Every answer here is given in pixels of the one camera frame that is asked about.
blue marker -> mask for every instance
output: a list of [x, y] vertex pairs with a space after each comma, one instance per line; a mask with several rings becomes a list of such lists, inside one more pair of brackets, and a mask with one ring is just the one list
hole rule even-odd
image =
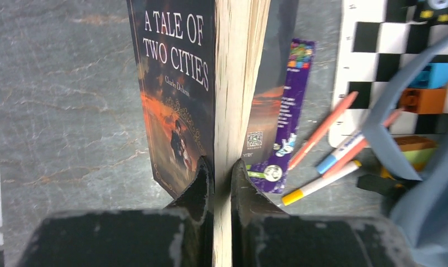
[[355, 131], [350, 137], [345, 139], [333, 152], [328, 155], [317, 167], [316, 170], [320, 174], [324, 174], [329, 170], [339, 159], [347, 154], [352, 148], [354, 148], [365, 137], [361, 131]]

couple illustration on book cover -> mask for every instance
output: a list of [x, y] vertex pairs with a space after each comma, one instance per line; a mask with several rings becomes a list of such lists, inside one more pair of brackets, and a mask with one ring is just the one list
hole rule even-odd
[[179, 120], [175, 121], [175, 130], [172, 130], [170, 146], [179, 167], [185, 167], [186, 170], [190, 171], [192, 169], [191, 158], [186, 151], [186, 139]]

qr code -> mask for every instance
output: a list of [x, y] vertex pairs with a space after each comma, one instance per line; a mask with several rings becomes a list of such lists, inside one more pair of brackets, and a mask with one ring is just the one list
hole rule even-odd
[[247, 134], [247, 147], [263, 145], [263, 132], [249, 132]]

author name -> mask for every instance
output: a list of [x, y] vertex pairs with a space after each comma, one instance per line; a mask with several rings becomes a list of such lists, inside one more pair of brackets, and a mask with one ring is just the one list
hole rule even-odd
[[190, 93], [185, 90], [184, 86], [180, 84], [179, 82], [175, 82], [173, 79], [170, 79], [168, 76], [165, 76], [165, 82], [172, 86], [173, 88], [179, 90], [183, 94], [185, 94], [187, 97], [190, 97]]

blue-gray plastic object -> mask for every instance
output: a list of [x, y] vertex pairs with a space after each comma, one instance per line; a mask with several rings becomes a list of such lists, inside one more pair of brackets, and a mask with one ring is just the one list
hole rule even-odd
[[403, 90], [446, 46], [448, 35], [399, 70], [361, 128], [376, 157], [391, 174], [422, 181], [396, 203], [390, 219], [405, 234], [414, 259], [427, 267], [448, 266], [448, 133], [424, 170], [417, 172], [382, 123]]

